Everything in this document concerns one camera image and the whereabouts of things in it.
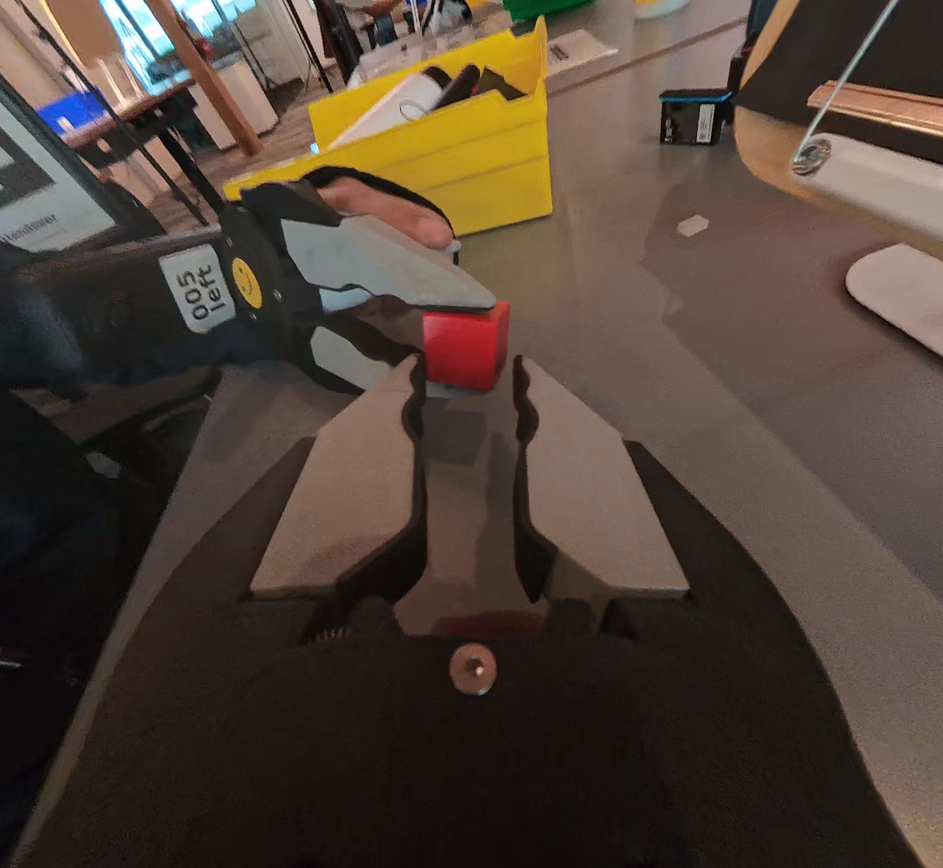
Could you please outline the yellow plastic bin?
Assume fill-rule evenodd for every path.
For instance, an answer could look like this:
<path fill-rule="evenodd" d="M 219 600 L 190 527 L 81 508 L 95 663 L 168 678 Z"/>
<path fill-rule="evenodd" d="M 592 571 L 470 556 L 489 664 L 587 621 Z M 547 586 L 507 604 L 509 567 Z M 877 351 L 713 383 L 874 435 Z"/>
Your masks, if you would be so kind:
<path fill-rule="evenodd" d="M 349 167 L 411 190 L 440 208 L 459 237 L 553 212 L 547 131 L 548 31 L 527 24 L 437 53 L 414 65 L 308 106 L 317 153 L 250 169 L 222 185 L 230 201 L 269 181 L 293 181 L 326 167 Z M 455 77 L 489 71 L 518 93 L 492 88 L 430 113 L 407 109 L 393 128 L 343 143 L 343 133 L 385 97 L 437 68 Z"/>

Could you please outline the wooden post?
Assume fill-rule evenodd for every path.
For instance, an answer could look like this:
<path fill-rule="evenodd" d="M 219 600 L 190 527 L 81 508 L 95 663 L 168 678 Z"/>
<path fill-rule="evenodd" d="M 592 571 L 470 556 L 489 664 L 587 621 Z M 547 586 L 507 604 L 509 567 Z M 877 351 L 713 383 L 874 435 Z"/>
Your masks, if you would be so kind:
<path fill-rule="evenodd" d="M 262 143 L 249 120 L 244 116 L 222 79 L 196 46 L 180 13 L 171 0 L 143 0 L 171 38 L 181 62 L 190 72 L 207 99 L 232 135 L 242 155 L 252 157 L 262 150 Z"/>

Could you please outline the white paper sheet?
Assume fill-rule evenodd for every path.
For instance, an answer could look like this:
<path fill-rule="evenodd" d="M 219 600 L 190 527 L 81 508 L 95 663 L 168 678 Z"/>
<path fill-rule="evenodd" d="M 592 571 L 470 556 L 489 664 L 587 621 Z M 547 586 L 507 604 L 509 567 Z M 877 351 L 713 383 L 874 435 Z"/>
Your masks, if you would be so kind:
<path fill-rule="evenodd" d="M 617 56 L 619 50 L 584 29 L 554 37 L 548 41 L 549 78 L 561 76 Z"/>

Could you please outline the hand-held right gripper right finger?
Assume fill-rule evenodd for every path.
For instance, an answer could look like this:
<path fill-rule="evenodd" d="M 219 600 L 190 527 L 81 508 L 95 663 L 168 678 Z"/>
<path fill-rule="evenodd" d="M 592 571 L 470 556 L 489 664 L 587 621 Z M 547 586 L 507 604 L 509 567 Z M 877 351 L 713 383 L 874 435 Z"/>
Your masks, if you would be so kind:
<path fill-rule="evenodd" d="M 525 356 L 513 366 L 514 562 L 530 602 L 680 600 L 689 580 L 621 434 Z"/>

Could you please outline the white cabinet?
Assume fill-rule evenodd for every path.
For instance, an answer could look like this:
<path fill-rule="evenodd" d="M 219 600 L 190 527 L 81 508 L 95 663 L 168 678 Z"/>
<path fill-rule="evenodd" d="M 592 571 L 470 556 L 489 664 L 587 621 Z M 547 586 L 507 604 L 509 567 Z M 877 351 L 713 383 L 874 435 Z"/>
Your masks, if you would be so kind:
<path fill-rule="evenodd" d="M 277 111 L 244 58 L 227 62 L 218 68 L 218 75 L 257 135 L 264 135 L 277 126 Z M 215 147 L 220 151 L 234 148 L 235 139 L 201 86 L 194 84 L 191 93 L 195 100 L 195 115 Z"/>

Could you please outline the white box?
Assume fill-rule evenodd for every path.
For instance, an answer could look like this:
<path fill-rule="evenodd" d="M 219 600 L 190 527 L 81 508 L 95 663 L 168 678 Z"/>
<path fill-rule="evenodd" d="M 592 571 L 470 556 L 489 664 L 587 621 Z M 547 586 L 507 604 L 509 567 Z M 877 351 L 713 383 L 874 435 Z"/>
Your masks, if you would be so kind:
<path fill-rule="evenodd" d="M 326 149 L 334 149 L 423 118 L 438 104 L 451 81 L 448 73 L 434 66 L 407 76 L 336 138 L 326 143 Z"/>

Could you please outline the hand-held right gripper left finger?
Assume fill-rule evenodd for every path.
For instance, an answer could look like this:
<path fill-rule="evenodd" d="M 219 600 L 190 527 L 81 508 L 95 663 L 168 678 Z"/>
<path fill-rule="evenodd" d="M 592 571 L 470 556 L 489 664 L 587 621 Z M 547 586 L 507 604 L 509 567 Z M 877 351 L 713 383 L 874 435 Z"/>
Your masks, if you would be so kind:
<path fill-rule="evenodd" d="M 408 356 L 314 437 L 251 581 L 258 599 L 396 603 L 427 562 L 424 364 Z"/>

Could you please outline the red cube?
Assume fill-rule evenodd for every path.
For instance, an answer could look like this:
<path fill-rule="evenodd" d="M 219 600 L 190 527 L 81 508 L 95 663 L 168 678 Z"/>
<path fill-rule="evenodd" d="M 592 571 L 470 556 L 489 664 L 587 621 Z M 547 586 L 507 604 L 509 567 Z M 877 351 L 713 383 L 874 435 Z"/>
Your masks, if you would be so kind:
<path fill-rule="evenodd" d="M 485 312 L 427 311 L 421 317 L 427 380 L 489 392 L 507 357 L 511 305 L 500 300 Z"/>

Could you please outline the person's left hand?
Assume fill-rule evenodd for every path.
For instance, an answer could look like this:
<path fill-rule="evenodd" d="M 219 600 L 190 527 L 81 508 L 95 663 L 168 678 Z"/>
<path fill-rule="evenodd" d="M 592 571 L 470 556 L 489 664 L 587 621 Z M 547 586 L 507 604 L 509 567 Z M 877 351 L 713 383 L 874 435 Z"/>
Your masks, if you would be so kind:
<path fill-rule="evenodd" d="M 425 248 L 444 250 L 454 241 L 452 226 L 437 211 L 356 178 L 336 178 L 318 192 L 337 213 L 375 217 Z"/>

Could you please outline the book stand with black board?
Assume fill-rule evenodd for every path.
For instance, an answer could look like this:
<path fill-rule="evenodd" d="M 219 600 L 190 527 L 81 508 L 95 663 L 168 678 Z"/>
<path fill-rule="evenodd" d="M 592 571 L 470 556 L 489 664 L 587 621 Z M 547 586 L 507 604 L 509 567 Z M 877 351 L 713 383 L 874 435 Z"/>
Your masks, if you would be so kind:
<path fill-rule="evenodd" d="M 752 174 L 893 240 L 846 290 L 941 356 L 942 0 L 778 0 L 735 129 Z"/>

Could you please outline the small black box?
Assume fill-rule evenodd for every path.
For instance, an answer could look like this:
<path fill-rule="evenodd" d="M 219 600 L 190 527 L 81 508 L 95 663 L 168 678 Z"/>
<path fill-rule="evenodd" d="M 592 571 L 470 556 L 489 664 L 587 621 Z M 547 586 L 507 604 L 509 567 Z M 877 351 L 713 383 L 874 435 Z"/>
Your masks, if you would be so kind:
<path fill-rule="evenodd" d="M 714 146 L 733 120 L 735 93 L 724 87 L 667 89 L 660 93 L 659 105 L 661 144 Z"/>

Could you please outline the person's left forearm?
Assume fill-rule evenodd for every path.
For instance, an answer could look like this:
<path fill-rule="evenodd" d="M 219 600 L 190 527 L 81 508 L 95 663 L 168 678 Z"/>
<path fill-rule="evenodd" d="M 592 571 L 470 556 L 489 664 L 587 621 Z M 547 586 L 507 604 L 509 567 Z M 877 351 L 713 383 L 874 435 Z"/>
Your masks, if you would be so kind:
<path fill-rule="evenodd" d="M 62 297 L 85 290 L 73 265 L 2 272 L 1 383 L 3 389 L 95 380 Z"/>

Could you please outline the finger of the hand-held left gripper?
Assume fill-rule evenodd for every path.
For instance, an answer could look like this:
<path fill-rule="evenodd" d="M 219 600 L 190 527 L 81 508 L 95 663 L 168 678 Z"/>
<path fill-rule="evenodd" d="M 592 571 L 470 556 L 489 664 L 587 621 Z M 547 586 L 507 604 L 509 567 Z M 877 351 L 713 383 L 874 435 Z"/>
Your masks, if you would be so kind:
<path fill-rule="evenodd" d="M 418 346 L 374 325 L 316 325 L 309 347 L 315 367 L 360 392 L 389 379 L 409 359 L 421 369 L 426 364 Z"/>
<path fill-rule="evenodd" d="M 497 302 L 451 255 L 376 217 L 344 217 L 338 226 L 285 219 L 282 234 L 290 260 L 318 289 L 328 315 L 382 297 L 432 311 L 488 311 Z"/>

